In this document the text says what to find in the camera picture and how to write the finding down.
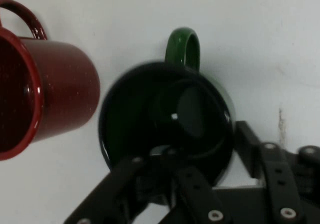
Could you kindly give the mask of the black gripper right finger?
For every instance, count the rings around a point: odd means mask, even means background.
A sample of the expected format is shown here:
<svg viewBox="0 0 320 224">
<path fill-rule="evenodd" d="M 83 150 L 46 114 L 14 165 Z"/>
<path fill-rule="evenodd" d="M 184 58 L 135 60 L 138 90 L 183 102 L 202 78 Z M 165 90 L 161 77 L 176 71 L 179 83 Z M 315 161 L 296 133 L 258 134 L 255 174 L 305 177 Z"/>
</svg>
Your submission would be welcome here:
<svg viewBox="0 0 320 224">
<path fill-rule="evenodd" d="M 250 177 L 263 183 L 271 223 L 319 223 L 319 147 L 291 153 L 261 142 L 247 122 L 235 124 L 235 149 Z"/>
</svg>

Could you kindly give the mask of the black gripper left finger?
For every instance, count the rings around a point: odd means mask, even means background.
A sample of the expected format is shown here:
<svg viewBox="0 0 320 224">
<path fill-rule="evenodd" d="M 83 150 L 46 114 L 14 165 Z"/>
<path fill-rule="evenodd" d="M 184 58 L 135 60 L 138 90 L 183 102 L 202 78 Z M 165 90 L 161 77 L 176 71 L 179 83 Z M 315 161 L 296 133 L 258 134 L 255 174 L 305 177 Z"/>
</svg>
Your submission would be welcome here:
<svg viewBox="0 0 320 224">
<path fill-rule="evenodd" d="M 162 223 L 230 223 L 194 156 L 169 146 L 124 158 L 65 220 L 132 223 L 151 202 L 169 208 Z"/>
</svg>

